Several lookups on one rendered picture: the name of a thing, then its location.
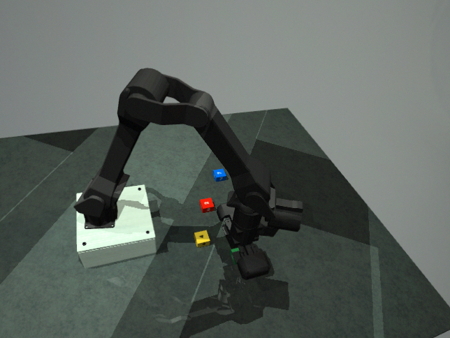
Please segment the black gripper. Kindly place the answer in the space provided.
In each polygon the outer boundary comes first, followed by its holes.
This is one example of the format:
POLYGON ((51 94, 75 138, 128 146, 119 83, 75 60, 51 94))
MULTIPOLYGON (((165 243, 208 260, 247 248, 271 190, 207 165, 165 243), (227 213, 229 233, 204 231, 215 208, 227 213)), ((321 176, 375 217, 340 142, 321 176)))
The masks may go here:
POLYGON ((239 248, 239 251, 233 252, 235 263, 243 279, 248 280, 268 274, 271 265, 263 252, 259 251, 255 241, 259 241, 259 237, 255 237, 257 231, 262 230, 260 224, 253 229, 241 228, 233 219, 234 207, 228 207, 226 203, 221 204, 217 208, 217 215, 220 221, 225 218, 225 224, 222 229, 228 240, 231 249, 239 248))

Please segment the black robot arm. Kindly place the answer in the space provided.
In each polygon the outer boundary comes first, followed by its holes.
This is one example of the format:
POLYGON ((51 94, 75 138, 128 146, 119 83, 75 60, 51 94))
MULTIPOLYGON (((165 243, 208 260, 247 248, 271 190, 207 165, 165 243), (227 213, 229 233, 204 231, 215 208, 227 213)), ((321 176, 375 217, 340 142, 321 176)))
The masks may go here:
POLYGON ((303 202, 276 198, 270 171, 252 158, 217 109, 211 95, 153 68, 140 69, 119 96, 119 125, 102 167, 91 178, 74 208, 84 214, 85 229, 113 228, 117 201, 128 174, 124 167, 147 125, 193 126, 231 176, 227 206, 238 226, 262 230, 255 237, 274 237, 279 229, 298 232, 303 202), (179 103, 163 103, 165 97, 179 103), (88 227, 87 227, 88 226, 88 227))

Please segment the red block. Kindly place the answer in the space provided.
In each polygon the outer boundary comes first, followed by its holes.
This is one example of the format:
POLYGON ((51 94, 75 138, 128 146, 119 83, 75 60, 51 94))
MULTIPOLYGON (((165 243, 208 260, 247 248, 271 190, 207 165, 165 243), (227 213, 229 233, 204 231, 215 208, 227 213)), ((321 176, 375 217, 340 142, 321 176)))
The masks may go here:
POLYGON ((199 203, 202 213, 214 211, 214 205, 211 198, 200 200, 199 203))

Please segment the blue block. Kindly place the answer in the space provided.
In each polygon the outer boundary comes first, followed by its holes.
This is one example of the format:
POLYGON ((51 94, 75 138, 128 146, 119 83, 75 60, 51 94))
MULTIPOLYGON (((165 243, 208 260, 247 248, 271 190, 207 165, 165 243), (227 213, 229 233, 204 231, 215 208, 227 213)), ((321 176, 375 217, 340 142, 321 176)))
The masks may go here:
POLYGON ((213 177, 216 182, 226 180, 226 174, 224 172, 224 169, 213 170, 213 177))

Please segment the yellow block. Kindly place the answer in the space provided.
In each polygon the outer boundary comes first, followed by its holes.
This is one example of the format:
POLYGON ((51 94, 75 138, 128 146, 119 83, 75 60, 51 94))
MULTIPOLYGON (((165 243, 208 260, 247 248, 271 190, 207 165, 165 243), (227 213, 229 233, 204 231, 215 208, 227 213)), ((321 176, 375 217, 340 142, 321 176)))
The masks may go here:
POLYGON ((206 230, 194 233, 194 239, 197 248, 210 245, 210 238, 206 230))

